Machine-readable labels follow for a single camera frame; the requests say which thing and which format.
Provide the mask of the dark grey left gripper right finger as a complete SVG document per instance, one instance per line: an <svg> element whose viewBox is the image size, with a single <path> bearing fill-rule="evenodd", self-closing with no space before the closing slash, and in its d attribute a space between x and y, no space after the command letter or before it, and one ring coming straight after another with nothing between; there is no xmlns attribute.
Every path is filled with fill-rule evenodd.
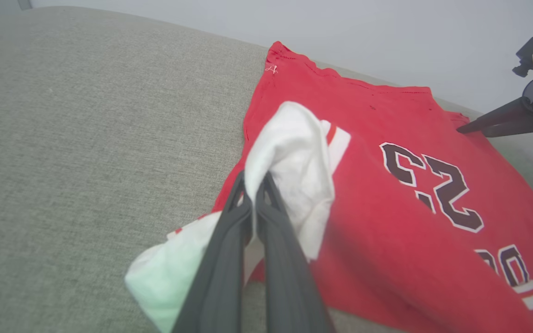
<svg viewBox="0 0 533 333"><path fill-rule="evenodd" d="M260 184L254 210L265 250L268 332L333 333L334 324L270 173Z"/></svg>

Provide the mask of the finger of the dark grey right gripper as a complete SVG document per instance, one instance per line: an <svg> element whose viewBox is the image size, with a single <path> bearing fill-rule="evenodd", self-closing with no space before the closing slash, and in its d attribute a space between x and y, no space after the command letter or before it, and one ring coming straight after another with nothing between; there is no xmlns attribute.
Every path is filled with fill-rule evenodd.
<svg viewBox="0 0 533 333"><path fill-rule="evenodd" d="M500 123L481 130L488 138L505 137L533 133L533 120L520 120Z"/></svg>
<svg viewBox="0 0 533 333"><path fill-rule="evenodd" d="M532 120L532 113L522 105L522 97L515 99L497 109L483 114L476 120L457 128L457 132L470 134L500 123L511 121Z"/></svg>

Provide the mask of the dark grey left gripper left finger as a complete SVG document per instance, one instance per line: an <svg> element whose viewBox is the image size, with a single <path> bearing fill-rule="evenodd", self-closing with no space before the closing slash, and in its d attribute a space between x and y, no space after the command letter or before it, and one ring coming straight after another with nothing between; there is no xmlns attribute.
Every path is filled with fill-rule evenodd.
<svg viewBox="0 0 533 333"><path fill-rule="evenodd" d="M252 238L252 203L240 172L211 235L174 333L239 333L245 246Z"/></svg>

